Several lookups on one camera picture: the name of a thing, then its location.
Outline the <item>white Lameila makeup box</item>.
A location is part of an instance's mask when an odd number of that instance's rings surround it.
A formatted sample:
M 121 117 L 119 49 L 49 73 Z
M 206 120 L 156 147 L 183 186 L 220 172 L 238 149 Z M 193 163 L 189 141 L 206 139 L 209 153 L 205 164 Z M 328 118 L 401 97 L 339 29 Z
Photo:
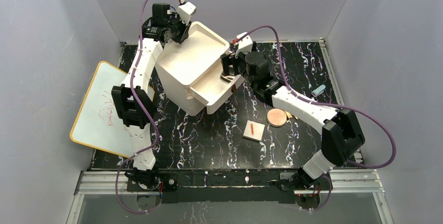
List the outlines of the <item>white Lameila makeup box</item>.
M 264 130 L 264 124 L 247 120 L 243 131 L 243 138 L 260 142 L 262 140 Z

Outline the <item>white drawer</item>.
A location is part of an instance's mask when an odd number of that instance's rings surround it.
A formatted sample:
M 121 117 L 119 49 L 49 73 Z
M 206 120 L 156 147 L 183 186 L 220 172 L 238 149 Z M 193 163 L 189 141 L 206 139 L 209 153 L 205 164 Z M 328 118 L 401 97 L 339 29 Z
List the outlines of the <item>white drawer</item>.
M 189 93 L 205 107 L 207 114 L 215 113 L 244 82 L 237 75 L 231 81 L 222 80 L 220 72 L 207 74 L 189 88 Z

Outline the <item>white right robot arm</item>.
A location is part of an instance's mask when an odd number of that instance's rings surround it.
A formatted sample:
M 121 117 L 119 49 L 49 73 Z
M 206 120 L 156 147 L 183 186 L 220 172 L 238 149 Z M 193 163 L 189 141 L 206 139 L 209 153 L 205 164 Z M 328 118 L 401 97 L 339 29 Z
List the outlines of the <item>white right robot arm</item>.
M 305 186 L 323 174 L 344 165 L 365 143 L 356 113 L 345 108 L 318 105 L 303 95 L 296 95 L 270 72 L 270 62 L 261 52 L 220 56 L 223 75 L 241 76 L 261 102 L 299 117 L 321 135 L 321 148 L 297 173 L 294 180 Z

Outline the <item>round pink powder puff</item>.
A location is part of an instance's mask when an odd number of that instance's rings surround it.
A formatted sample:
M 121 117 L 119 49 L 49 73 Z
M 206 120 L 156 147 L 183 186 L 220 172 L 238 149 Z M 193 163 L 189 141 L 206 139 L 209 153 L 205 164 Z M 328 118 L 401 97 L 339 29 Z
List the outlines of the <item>round pink powder puff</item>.
M 266 119 L 271 126 L 282 127 L 287 122 L 287 115 L 285 111 L 273 108 L 268 111 Z

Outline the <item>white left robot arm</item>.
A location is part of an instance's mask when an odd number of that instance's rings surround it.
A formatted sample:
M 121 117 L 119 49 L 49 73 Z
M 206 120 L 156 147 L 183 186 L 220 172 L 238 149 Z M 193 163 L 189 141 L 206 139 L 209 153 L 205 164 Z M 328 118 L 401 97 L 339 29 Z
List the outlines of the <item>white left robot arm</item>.
M 112 87 L 117 115 L 131 138 L 133 167 L 138 170 L 152 170 L 156 162 L 150 133 L 156 108 L 153 96 L 148 94 L 155 63 L 166 43 L 181 44 L 188 38 L 195 12 L 196 6 L 190 2 L 177 9 L 166 3 L 153 4 L 152 16 L 141 23 L 137 55 L 132 66 L 122 83 Z

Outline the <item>white drawer organizer box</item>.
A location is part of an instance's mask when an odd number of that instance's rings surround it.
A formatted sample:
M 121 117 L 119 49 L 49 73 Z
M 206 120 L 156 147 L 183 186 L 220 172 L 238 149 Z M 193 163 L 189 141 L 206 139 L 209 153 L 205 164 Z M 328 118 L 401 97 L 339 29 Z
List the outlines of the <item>white drawer organizer box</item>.
M 190 116 L 206 107 L 189 88 L 207 74 L 222 72 L 220 56 L 230 44 L 201 22 L 191 23 L 189 37 L 181 44 L 168 42 L 155 69 L 166 97 Z

